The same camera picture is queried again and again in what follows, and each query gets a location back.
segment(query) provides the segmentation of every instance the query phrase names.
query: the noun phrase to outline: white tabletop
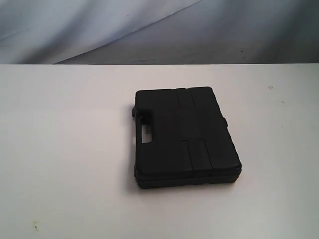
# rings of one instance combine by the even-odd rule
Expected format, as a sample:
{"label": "white tabletop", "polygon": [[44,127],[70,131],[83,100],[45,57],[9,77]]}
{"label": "white tabletop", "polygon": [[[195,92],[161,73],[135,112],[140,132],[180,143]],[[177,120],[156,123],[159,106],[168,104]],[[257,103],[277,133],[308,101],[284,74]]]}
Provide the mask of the white tabletop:
{"label": "white tabletop", "polygon": [[[142,190],[140,89],[211,86],[229,185]],[[0,66],[1,239],[317,239],[319,64]]]}

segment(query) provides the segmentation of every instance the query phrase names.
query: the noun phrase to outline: white table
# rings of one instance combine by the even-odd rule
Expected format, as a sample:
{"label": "white table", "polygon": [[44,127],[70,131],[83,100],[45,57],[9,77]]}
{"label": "white table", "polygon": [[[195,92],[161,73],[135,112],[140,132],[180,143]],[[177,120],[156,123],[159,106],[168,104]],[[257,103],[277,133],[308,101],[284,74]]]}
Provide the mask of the white table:
{"label": "white table", "polygon": [[[142,190],[140,89],[211,86],[235,184]],[[0,66],[1,239],[317,239],[319,64]]]}

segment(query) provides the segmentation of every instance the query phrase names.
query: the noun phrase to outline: black plastic case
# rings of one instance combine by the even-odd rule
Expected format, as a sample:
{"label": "black plastic case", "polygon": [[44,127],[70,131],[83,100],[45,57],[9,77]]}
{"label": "black plastic case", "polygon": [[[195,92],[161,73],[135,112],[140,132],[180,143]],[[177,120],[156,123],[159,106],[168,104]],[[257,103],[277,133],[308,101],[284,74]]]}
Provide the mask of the black plastic case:
{"label": "black plastic case", "polygon": [[[210,87],[137,91],[135,178],[141,188],[231,183],[241,162]],[[152,141],[142,143],[142,124]]]}

